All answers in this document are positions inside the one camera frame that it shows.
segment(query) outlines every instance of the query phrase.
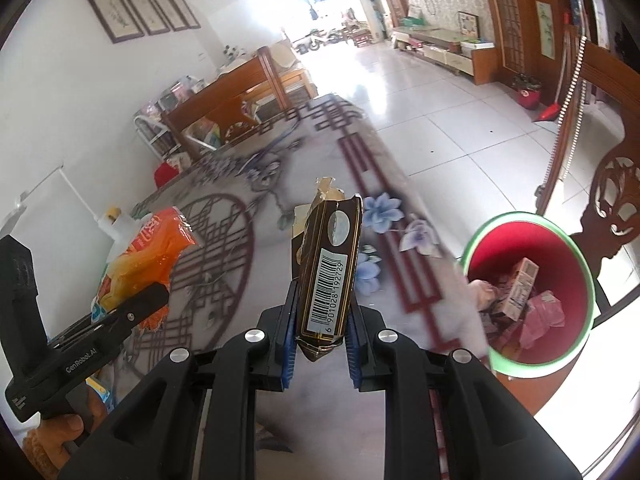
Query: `trash can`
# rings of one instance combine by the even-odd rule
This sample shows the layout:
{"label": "trash can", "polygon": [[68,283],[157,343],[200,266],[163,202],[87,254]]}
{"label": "trash can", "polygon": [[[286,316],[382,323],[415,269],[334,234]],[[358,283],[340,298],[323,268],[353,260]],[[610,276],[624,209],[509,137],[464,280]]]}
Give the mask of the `trash can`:
{"label": "trash can", "polygon": [[537,79],[518,74],[513,78],[513,86],[518,91],[518,104],[527,110],[536,110],[540,104],[542,83]]}
{"label": "trash can", "polygon": [[552,374],[578,355],[587,341],[595,313],[591,271],[580,249],[564,231],[532,213],[510,212],[489,220],[465,248],[462,266],[468,280],[491,281],[509,274],[529,258],[540,266],[539,292],[551,290],[562,302],[564,326],[549,330],[513,361],[490,348],[492,367],[505,375],[533,378]]}

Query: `tile floor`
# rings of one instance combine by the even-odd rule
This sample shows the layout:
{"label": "tile floor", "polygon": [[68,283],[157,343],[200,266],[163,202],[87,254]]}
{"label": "tile floor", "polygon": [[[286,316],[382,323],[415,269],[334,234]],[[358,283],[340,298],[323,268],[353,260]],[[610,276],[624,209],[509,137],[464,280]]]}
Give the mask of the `tile floor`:
{"label": "tile floor", "polygon": [[[388,44],[340,43],[305,54],[302,61],[320,94],[335,92],[366,112],[457,256],[486,220],[512,210],[534,211],[533,193],[545,176],[555,135],[533,123],[537,113],[521,108],[506,86],[475,86],[465,75]],[[568,233],[580,230],[594,168],[617,142],[596,132],[580,137],[562,211],[553,218]],[[600,275],[611,303],[640,283],[640,242],[624,249],[604,261]],[[594,330],[574,371],[538,415],[580,470],[613,441],[635,406],[640,372],[630,372],[626,360],[612,364],[611,351],[620,355],[628,347],[636,354],[638,322],[640,302]],[[604,367],[617,373],[607,384],[593,373],[605,373]]]}

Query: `wall picture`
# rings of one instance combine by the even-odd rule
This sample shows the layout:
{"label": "wall picture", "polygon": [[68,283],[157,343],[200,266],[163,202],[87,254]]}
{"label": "wall picture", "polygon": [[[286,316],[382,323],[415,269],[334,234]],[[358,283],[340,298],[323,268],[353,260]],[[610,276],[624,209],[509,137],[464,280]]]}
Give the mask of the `wall picture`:
{"label": "wall picture", "polygon": [[153,0],[173,30],[186,30],[189,25],[170,0]]}
{"label": "wall picture", "polygon": [[123,0],[89,0],[89,3],[113,43],[145,35]]}
{"label": "wall picture", "polygon": [[133,10],[138,22],[145,28],[149,35],[163,34],[169,32],[168,23],[156,9],[151,0],[126,0],[131,10]]}
{"label": "wall picture", "polygon": [[184,0],[169,0],[174,4],[175,9],[180,12],[184,21],[189,25],[189,28],[200,28],[200,23],[191,12],[190,7]]}
{"label": "wall picture", "polygon": [[458,12],[458,22],[460,23],[460,34],[470,40],[480,39],[480,28],[478,26],[478,17],[468,12]]}
{"label": "wall picture", "polygon": [[554,39],[554,17],[551,5],[536,2],[538,23],[540,24],[540,53],[549,59],[556,58],[556,40]]}

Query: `silver screw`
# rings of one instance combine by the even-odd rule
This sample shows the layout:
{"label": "silver screw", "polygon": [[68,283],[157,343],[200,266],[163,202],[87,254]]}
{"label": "silver screw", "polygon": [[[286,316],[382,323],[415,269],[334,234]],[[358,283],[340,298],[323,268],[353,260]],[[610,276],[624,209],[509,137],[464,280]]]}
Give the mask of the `silver screw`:
{"label": "silver screw", "polygon": [[189,351],[186,348],[176,348],[169,354],[169,359],[174,363],[181,363],[189,357]]}
{"label": "silver screw", "polygon": [[394,343],[398,340],[398,334],[393,330],[381,330],[378,332],[378,339],[383,343]]}
{"label": "silver screw", "polygon": [[455,362],[463,365],[471,361],[471,354],[469,353],[469,350],[465,350],[463,348],[454,350],[451,356]]}
{"label": "silver screw", "polygon": [[264,339],[264,332],[259,328],[253,328],[251,330],[248,330],[244,334],[244,338],[249,343],[257,343],[258,341],[262,341]]}

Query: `barcode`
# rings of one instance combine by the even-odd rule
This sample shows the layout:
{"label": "barcode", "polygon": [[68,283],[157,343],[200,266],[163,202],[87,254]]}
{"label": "barcode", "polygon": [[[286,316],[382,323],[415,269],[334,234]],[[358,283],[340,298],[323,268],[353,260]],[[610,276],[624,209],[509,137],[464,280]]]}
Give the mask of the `barcode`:
{"label": "barcode", "polygon": [[311,309],[306,323],[308,331],[331,335],[335,333],[346,264],[346,254],[320,249]]}
{"label": "barcode", "polygon": [[527,276],[535,278],[538,273],[538,266],[530,260],[525,260],[522,272]]}

